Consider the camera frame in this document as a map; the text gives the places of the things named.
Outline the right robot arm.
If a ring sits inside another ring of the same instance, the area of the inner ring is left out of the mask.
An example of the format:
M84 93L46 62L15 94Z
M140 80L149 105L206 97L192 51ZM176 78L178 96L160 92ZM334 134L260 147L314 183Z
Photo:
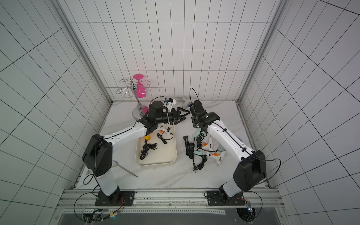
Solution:
M189 105L195 128L215 138L237 163L232 178L219 190L225 197L234 197L241 192L248 192L266 177L266 161L261 151L254 151L245 145L214 112L206 112L202 103L196 100Z

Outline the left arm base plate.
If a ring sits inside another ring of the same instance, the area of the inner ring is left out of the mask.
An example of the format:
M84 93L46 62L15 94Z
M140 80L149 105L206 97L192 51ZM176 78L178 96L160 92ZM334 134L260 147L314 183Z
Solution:
M106 196L101 190L97 195L95 206L104 207L120 207L132 206L135 197L135 191L119 191L116 190L112 195Z

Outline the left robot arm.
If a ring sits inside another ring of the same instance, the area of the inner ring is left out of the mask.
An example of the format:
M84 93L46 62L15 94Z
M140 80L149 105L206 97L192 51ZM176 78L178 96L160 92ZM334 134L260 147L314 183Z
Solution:
M94 134L90 138L82 161L93 172L100 191L106 197L112 197L120 190L111 172L114 151L150 135L157 130L159 124L177 125L190 114L189 110L181 107L169 110L161 101L152 102L148 109L148 112L129 128L106 136Z

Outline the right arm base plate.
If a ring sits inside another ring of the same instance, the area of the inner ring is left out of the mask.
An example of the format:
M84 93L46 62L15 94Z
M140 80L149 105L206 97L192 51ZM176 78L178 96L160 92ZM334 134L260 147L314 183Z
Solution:
M225 192L216 190L216 191L206 191L204 193L206 197L207 204L209 206L244 206L246 201L242 193L238 193L233 197L229 197Z

